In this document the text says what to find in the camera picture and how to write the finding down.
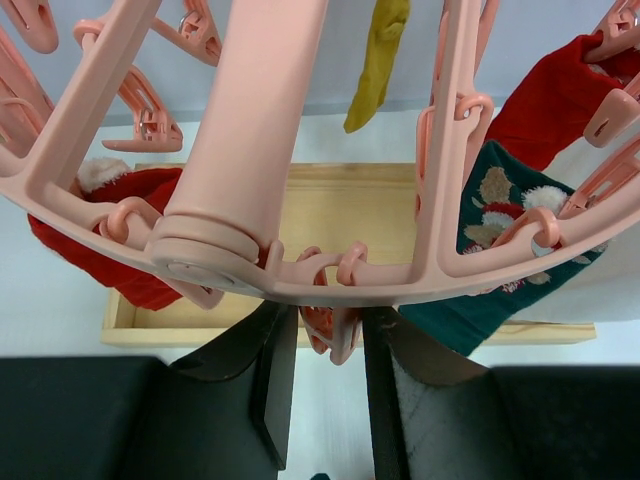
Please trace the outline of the red santa sock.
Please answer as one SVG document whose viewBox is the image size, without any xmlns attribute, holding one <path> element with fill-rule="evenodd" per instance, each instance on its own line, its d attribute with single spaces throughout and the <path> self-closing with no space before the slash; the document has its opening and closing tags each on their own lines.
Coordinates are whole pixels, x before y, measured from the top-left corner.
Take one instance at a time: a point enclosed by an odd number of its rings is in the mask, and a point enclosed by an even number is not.
<svg viewBox="0 0 640 480">
<path fill-rule="evenodd" d="M 485 139 L 498 142 L 528 167 L 543 171 L 583 135 L 605 96 L 639 73 L 639 48 L 587 63 L 600 33 L 580 35 L 542 57 L 492 120 Z"/>
</svg>

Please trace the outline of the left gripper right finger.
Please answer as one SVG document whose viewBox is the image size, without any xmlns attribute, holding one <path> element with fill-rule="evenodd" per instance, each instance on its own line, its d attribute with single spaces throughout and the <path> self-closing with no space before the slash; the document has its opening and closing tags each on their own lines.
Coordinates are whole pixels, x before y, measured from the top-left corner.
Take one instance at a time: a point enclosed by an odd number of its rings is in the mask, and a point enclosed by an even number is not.
<svg viewBox="0 0 640 480">
<path fill-rule="evenodd" d="M 409 479 L 416 446 L 435 425 L 433 395 L 487 368 L 449 349 L 392 307 L 362 310 L 365 374 L 376 479 Z"/>
</svg>

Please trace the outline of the pink round clip hanger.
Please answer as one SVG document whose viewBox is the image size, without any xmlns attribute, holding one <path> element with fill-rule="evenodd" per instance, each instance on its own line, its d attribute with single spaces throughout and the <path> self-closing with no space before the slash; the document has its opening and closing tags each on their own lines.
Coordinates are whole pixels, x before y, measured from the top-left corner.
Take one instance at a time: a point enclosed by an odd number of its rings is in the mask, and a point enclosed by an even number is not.
<svg viewBox="0 0 640 480">
<path fill-rule="evenodd" d="M 204 309 L 227 292 L 311 307 L 332 321 L 335 362 L 365 306 L 472 294 L 559 265 L 639 220 L 636 145 L 608 158 L 558 213 L 538 207 L 496 244 L 456 250 L 460 203 L 493 114 L 474 86 L 495 17 L 490 1 L 452 1 L 440 30 L 434 104 L 416 158 L 417 232 L 408 264 L 373 265 L 363 244 L 284 260 L 279 227 L 292 153 L 327 5 L 233 3 L 208 105 L 164 210 L 127 198 L 90 203 L 71 190 L 151 27 L 155 1 L 116 1 L 85 30 L 83 58 L 24 156 L 1 153 L 1 192 L 82 245 L 152 274 Z"/>
</svg>

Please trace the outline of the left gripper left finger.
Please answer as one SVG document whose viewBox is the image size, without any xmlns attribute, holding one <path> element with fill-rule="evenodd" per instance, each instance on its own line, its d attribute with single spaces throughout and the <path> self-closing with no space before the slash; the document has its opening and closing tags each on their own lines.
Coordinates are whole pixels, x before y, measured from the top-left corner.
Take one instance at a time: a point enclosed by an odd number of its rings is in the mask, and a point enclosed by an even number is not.
<svg viewBox="0 0 640 480">
<path fill-rule="evenodd" d="M 217 383 L 253 367 L 248 418 L 278 470 L 287 460 L 297 336 L 297 308 L 264 301 L 224 333 L 170 364 L 182 375 Z"/>
</svg>

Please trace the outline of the mustard yellow sock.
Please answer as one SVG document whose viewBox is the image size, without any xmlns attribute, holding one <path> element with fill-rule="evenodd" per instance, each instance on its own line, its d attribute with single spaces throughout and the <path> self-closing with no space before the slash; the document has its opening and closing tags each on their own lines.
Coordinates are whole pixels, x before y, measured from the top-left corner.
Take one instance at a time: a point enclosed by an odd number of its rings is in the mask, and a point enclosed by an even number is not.
<svg viewBox="0 0 640 480">
<path fill-rule="evenodd" d="M 375 3 L 363 70 L 343 123 L 347 134 L 364 127 L 385 101 L 410 5 L 409 0 L 377 0 Z"/>
</svg>

